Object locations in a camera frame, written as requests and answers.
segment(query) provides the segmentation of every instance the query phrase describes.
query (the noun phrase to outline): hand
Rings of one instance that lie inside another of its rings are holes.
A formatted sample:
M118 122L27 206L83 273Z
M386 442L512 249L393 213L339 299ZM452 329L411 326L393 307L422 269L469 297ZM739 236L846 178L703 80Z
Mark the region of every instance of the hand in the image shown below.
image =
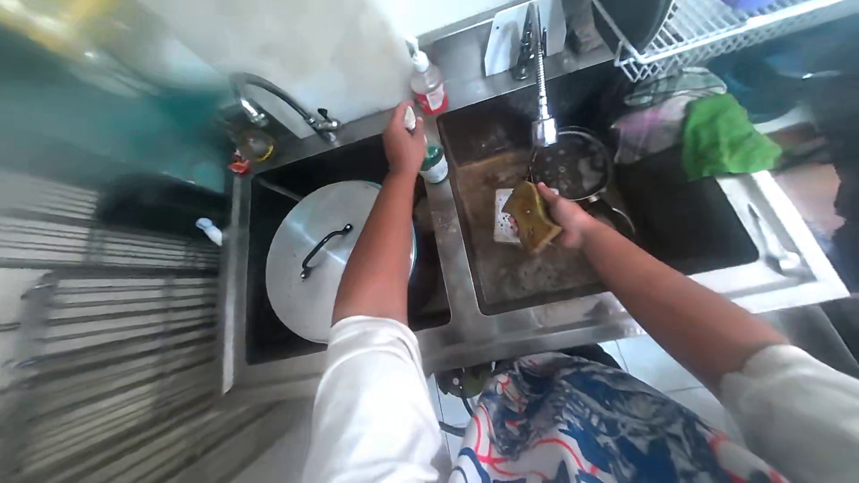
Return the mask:
M426 144L423 137L423 119L417 118L415 129L408 132L403 121L405 108L414 104L411 101L400 102L394 108L391 120L387 123L381 138L385 144L385 156L391 173L414 174L421 169L421 162L426 156Z
M588 215L575 201L555 194L543 182L538 183L537 191L549 205L551 219L564 229L557 239L567 248L580 248L585 232L593 227L594 223L598 223L596 219Z

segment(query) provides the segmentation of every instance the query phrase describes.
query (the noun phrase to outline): pan handle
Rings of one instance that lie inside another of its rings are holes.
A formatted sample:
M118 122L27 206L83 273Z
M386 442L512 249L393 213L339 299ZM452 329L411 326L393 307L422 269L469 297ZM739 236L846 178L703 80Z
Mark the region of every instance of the pan handle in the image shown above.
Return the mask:
M325 246L326 243L328 243L329 240L331 240L333 237L335 237L337 235L346 235L350 231L352 231L352 225L351 225L351 223L347 223L346 226L343 227L343 229L338 229L336 231L329 233L328 235L325 235L325 238L323 238L322 241L317 243L316 246L314 247L314 249L310 250L310 253L308 254L308 256L304 258L304 261L302 262L301 278L307 278L310 276L310 271L313 270L314 268L311 266L308 266L308 263L310 263L310 260L314 257L314 255L316 255L322 249L322 247Z

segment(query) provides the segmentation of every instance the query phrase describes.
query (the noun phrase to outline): pull-down faucet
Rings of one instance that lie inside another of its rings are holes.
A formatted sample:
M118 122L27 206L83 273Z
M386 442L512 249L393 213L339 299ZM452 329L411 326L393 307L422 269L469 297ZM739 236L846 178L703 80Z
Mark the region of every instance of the pull-down faucet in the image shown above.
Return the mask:
M545 30L540 24L539 8L535 2L528 4L525 15L525 27L522 29L519 61L511 73L515 79L524 80L527 77L527 64L536 59L537 71L537 120L531 123L531 142L533 146L545 147L557 142L557 124L549 115L549 98L545 93Z
M248 96L245 90L245 86L247 85L255 85L276 95L283 102L286 102L290 107L295 109L302 119L304 119L304 122L308 123L308 125L326 141L329 143L337 142L337 136L334 132L340 129L341 123L334 118L329 118L327 109L319 108L317 110L320 116L322 116L322 120L318 120L311 113L305 111L304 108L289 94L283 91L283 89L280 89L278 86L266 81L260 76L255 76L254 74L249 74L247 72L239 72L232 74L229 77L229 80L233 84L233 93L235 94L235 98L238 99L242 109L244 109L245 114L247 115L247 118L255 125L263 127L268 124L268 119L265 114L260 111L257 103L252 101L250 96Z

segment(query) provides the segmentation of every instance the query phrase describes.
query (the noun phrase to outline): dish rack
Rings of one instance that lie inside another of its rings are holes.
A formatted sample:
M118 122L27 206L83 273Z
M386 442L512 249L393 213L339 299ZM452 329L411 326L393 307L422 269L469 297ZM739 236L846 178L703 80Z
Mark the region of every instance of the dish rack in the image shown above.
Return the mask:
M614 63L632 82L859 13L857 0L775 0L755 11L722 0L673 0L662 26L639 52L600 0L592 1L620 40Z

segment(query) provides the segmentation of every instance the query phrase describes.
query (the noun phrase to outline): pot lid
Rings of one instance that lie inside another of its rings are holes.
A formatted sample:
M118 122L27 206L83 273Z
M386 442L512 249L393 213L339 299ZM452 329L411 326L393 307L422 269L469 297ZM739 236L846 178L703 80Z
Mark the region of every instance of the pot lid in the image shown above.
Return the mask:
M368 181L323 186L287 214L271 240L265 289L280 321L304 339L328 341L340 278L379 190ZM412 265L415 257L412 231Z

